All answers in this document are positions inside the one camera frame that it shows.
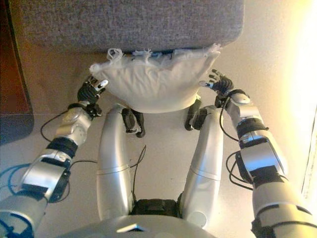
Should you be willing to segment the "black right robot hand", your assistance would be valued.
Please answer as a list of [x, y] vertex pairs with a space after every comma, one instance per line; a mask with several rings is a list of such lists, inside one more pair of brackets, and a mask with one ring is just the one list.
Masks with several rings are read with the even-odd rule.
[[218, 95], [224, 95], [234, 88], [232, 80], [217, 69], [212, 69], [208, 77], [208, 81], [202, 80], [199, 85], [215, 91]]

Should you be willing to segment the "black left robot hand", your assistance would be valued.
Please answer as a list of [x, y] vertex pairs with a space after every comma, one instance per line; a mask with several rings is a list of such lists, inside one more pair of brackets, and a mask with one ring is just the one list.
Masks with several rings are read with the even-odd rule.
[[87, 101], [90, 104], [95, 104], [100, 95], [105, 91], [109, 81], [107, 79], [98, 80], [92, 75], [89, 75], [77, 92], [77, 100]]

